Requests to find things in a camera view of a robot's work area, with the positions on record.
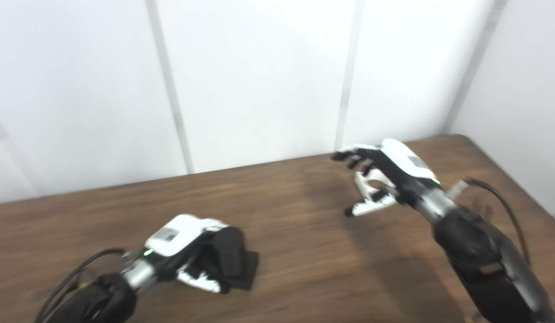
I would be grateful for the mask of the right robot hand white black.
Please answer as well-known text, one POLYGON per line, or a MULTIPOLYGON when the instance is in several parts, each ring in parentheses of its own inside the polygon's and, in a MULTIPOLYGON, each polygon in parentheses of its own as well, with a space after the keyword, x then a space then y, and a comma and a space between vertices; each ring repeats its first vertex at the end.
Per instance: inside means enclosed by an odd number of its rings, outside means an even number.
POLYGON ((394 204, 414 207, 425 193, 441 188, 441 182, 427 164, 395 139, 384 139, 379 146, 354 144, 335 151, 331 159, 349 160, 349 169, 362 165, 361 171, 355 173, 355 185, 362 202, 344 210, 347 218, 370 214, 394 204))

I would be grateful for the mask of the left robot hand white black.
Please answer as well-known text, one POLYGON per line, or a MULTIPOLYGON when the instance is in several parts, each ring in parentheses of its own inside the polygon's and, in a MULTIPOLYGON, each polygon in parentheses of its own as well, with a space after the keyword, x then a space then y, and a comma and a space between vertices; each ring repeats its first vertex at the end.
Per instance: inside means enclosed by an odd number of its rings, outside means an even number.
POLYGON ((177 215, 146 240, 141 256, 154 268, 156 282, 177 280, 207 292, 227 294, 227 284, 197 266, 197 258, 226 227, 218 219, 177 215))

